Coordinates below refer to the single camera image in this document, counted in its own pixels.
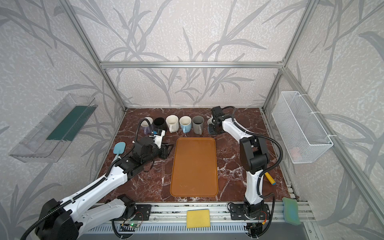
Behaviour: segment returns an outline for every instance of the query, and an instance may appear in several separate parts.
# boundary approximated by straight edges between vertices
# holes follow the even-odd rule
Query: red marble surface
[[[136,132],[137,124],[140,119],[150,116],[153,119],[157,117],[166,118],[169,115],[182,116],[203,116],[204,131],[202,135],[195,134],[193,130],[184,134],[181,129],[177,132],[166,132],[163,137],[163,142],[176,144],[179,137],[213,137],[216,141],[217,149],[217,167],[218,167],[218,187],[219,192],[216,197],[173,197],[170,190],[170,181],[172,176],[172,167],[174,159],[174,149],[170,156],[166,159],[156,159],[153,168],[149,172],[141,172],[133,179],[113,190],[106,197],[101,199],[105,202],[113,200],[121,194],[126,194],[128,197],[137,202],[189,202],[189,201],[210,201],[210,202],[241,202],[244,199],[246,189],[246,171],[240,164],[239,144],[229,134],[223,133],[220,135],[209,135],[207,130],[207,120],[211,117],[210,109],[208,108],[182,108],[182,109],[128,109],[126,116],[120,126],[119,132],[114,140],[113,146],[118,142],[126,143],[126,150],[133,146],[133,139]],[[255,133],[267,135],[267,130],[258,108],[240,108],[235,114],[236,120],[245,128]],[[139,139],[144,136],[142,130],[139,132]],[[271,162],[268,166],[276,162],[276,154],[272,145],[267,141]],[[107,159],[100,171],[100,176],[103,175],[114,158],[113,147],[110,149]],[[148,163],[144,169],[148,170],[151,163]],[[267,178],[263,179],[263,194],[270,192],[275,193],[277,201],[281,201],[283,197],[290,198],[287,186],[283,179],[280,167],[273,169],[269,174],[276,181],[275,185],[271,185]]]

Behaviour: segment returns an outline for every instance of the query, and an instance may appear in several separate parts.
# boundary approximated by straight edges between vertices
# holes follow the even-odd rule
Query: gray floor
[[[79,240],[117,240],[114,234],[84,234]],[[172,234],[134,234],[129,240],[249,240],[245,233],[172,233]],[[304,224],[294,226],[288,223],[275,222],[271,224],[268,231],[259,238],[284,239],[284,240],[309,240]]]

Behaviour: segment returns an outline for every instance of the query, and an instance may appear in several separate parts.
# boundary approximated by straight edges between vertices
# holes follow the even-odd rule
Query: spatula head
[[[122,154],[124,152],[124,149],[125,149],[125,142],[118,142],[113,148],[113,154]]]

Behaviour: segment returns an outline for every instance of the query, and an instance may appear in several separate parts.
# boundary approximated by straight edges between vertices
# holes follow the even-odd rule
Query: floral wallpaper
[[[307,0],[70,2],[101,61],[281,61],[307,5]],[[108,72],[127,106],[244,107],[263,105],[277,70]]]
[[[56,1],[0,2],[0,239],[20,238],[43,203],[93,181],[124,115],[59,9]],[[9,156],[68,93],[93,96],[98,107],[60,160]]]
[[[288,68],[306,89],[353,158],[384,196],[384,1],[319,4]],[[266,109],[281,91],[283,78]],[[310,203],[325,239],[384,239],[384,230],[329,150],[312,164],[286,159],[295,190]]]

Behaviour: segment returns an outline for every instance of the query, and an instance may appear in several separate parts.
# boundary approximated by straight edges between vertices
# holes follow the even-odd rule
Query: yellow sponge
[[[187,228],[210,226],[209,209],[187,211]]]

